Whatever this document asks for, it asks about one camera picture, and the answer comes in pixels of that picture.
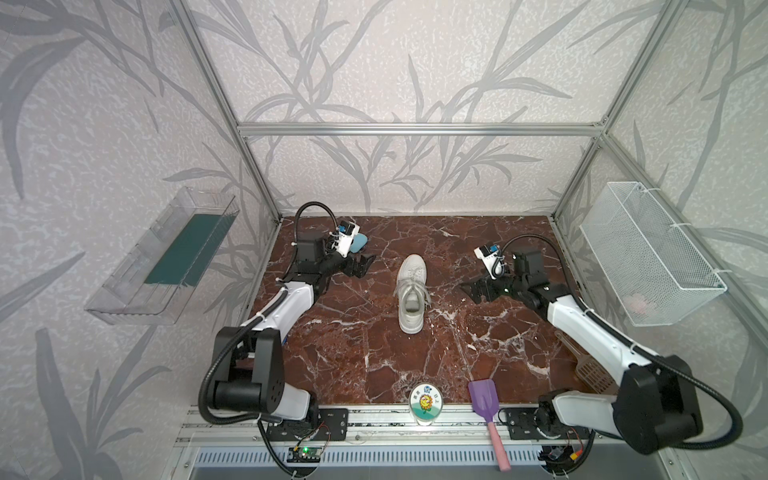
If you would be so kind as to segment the white shoelace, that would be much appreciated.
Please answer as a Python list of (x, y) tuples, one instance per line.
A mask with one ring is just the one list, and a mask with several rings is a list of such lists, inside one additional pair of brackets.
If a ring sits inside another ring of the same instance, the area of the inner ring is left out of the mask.
[(403, 277), (397, 280), (396, 295), (400, 307), (407, 313), (418, 313), (431, 304), (431, 296), (425, 281), (420, 277)]

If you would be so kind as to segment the white sneaker shoe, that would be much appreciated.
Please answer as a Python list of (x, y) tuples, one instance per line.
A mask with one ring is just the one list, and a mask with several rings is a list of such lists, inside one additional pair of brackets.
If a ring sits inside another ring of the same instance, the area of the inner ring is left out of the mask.
[(411, 254), (402, 262), (397, 275), (395, 295), (398, 299), (398, 322), (409, 335), (423, 329), (426, 308), (431, 304), (427, 286), (427, 267), (424, 259)]

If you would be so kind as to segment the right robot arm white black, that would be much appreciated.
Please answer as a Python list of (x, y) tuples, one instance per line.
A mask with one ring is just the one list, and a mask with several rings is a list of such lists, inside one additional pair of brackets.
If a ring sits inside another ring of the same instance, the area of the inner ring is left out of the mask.
[[(574, 426), (616, 436), (648, 455), (672, 447), (713, 450), (734, 443), (744, 421), (724, 395), (692, 375), (680, 357), (648, 350), (603, 320), (574, 294), (569, 283), (549, 280), (540, 251), (515, 252), (506, 264), (499, 246), (482, 245), (475, 256), (484, 273), (460, 285), (480, 304), (508, 296), (565, 333), (605, 369), (618, 389), (589, 394), (561, 389), (539, 399), (539, 426)], [(704, 422), (698, 395), (704, 393), (728, 413), (730, 426), (718, 437), (698, 440)]]

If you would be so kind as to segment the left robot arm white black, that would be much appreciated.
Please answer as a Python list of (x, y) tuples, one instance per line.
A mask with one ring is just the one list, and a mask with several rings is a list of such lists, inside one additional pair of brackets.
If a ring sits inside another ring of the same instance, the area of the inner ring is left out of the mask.
[(213, 425), (245, 421), (319, 425), (317, 400), (287, 383), (283, 344), (337, 273), (365, 276), (375, 257), (363, 255), (365, 235), (349, 239), (298, 240), (277, 294), (240, 327), (216, 335), (211, 365), (198, 394), (202, 418)]

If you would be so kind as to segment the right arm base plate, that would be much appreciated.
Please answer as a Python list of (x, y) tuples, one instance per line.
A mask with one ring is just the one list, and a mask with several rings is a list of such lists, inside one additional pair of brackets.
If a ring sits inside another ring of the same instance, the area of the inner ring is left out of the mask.
[(498, 413), (512, 440), (576, 440), (586, 441), (590, 430), (562, 424), (539, 407), (505, 407)]

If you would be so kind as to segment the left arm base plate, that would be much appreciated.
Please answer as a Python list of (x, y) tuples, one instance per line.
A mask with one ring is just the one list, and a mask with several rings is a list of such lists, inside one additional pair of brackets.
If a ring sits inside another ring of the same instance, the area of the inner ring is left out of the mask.
[(312, 420), (284, 420), (277, 425), (269, 424), (266, 432), (270, 441), (344, 441), (348, 421), (346, 408), (320, 408)]

